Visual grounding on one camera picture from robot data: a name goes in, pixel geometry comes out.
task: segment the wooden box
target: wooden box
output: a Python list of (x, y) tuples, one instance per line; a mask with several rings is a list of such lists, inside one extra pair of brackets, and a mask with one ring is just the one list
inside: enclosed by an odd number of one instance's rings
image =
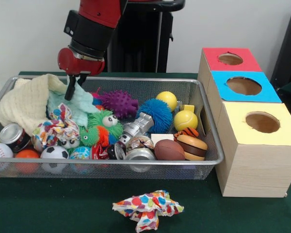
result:
[(206, 93), (212, 71), (256, 71), (261, 72), (258, 62), (249, 49), (203, 48), (198, 71), (198, 80)]
[(281, 103), (263, 72), (212, 71), (211, 74), (207, 97), (216, 126), (222, 100)]
[(223, 102), (216, 166), (224, 197), (284, 197), (291, 184), (291, 115), (283, 103)]

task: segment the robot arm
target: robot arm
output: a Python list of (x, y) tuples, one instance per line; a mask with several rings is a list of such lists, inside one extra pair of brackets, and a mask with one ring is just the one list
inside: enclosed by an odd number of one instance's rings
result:
[(68, 48), (58, 54), (58, 66), (69, 75), (65, 95), (71, 100), (76, 78), (80, 85), (88, 75), (104, 69), (104, 53), (128, 0), (81, 0), (79, 11), (69, 12), (64, 32), (71, 36)]

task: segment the mint green cloth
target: mint green cloth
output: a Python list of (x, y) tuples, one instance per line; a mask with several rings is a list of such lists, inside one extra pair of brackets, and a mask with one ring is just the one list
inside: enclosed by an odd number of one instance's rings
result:
[(65, 100), (65, 93), (49, 91), (48, 112), (53, 112), (61, 103), (64, 103), (70, 108), (72, 120), (79, 126), (87, 127), (88, 113), (100, 112), (100, 110), (93, 105), (92, 94), (84, 91), (78, 83), (75, 84), (75, 91), (70, 101)]

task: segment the tennis ball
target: tennis ball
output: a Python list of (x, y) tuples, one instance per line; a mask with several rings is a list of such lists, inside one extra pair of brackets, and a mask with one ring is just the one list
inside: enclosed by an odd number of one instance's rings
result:
[(177, 106), (177, 98), (170, 91), (163, 91), (156, 96), (157, 100), (164, 101), (168, 104), (168, 107), (173, 112)]
[(192, 127), (196, 129), (197, 125), (197, 116), (189, 110), (183, 110), (178, 112), (174, 118), (174, 126), (178, 132), (184, 130), (187, 127)]

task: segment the purple spiky ball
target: purple spiky ball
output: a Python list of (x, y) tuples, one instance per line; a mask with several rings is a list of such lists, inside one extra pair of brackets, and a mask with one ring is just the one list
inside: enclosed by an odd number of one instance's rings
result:
[(133, 100), (127, 91), (117, 90), (104, 93), (100, 96), (100, 99), (102, 100), (102, 106), (113, 111), (118, 119), (136, 117), (138, 100)]

